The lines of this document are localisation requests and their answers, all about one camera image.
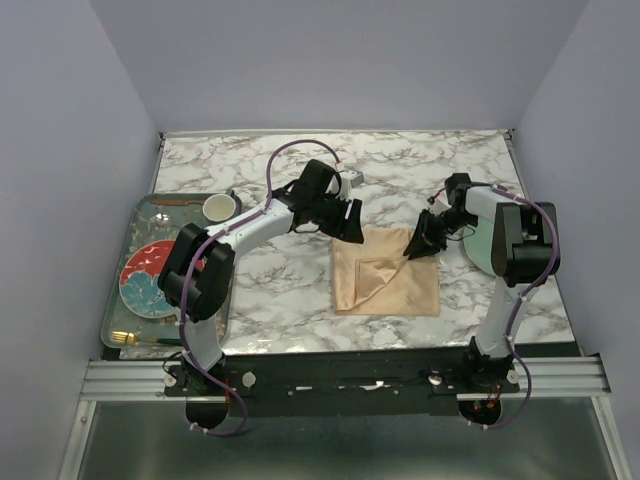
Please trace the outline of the peach cloth napkin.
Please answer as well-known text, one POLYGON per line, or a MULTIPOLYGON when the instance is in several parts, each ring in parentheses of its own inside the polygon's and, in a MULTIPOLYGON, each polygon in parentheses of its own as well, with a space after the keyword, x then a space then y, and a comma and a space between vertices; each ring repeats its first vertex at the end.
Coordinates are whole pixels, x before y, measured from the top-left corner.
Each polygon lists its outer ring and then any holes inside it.
POLYGON ((440 315, 440 285, 433 257, 403 255, 406 228, 366 228, 362 244, 332 241, 332 295, 339 315, 440 315))

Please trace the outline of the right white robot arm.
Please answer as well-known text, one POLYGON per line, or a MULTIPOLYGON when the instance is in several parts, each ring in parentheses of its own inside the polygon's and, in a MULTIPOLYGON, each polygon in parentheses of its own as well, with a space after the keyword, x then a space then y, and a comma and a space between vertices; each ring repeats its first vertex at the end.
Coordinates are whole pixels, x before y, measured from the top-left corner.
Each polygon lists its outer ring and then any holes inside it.
POLYGON ((450 235, 476 227, 481 219, 492 223, 495 291, 459 370, 462 384, 480 392, 510 368, 527 303, 559 268, 556 209, 552 203, 536 203, 498 185, 474 182, 466 173, 452 174, 443 191, 449 208, 420 213, 404 256, 432 257, 447 249, 450 235))

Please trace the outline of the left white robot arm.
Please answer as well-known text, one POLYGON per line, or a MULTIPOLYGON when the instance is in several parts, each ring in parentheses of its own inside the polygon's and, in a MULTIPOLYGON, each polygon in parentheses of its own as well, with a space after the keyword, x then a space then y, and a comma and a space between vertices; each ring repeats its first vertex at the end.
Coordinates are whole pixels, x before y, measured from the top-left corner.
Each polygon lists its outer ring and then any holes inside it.
POLYGON ((192 365, 187 382, 197 393, 209 395, 221 385, 217 364, 224 353, 216 314, 229 296, 236 261, 306 224, 334 239, 363 243, 362 202, 351 197, 362 182, 360 172, 338 172, 311 160, 299 178, 247 212, 211 227, 191 223, 179 231, 157 285, 176 309, 183 356, 192 365))

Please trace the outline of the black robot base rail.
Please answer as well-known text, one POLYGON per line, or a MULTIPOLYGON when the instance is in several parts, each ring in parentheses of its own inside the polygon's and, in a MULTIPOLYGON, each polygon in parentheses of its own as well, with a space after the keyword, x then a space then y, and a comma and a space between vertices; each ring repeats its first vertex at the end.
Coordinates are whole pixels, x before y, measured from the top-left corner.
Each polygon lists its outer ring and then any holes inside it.
POLYGON ((517 393, 512 357, 480 360, 468 347, 228 355, 207 375, 186 361, 170 367, 168 397, 221 400, 251 417, 457 415, 470 399, 517 393))

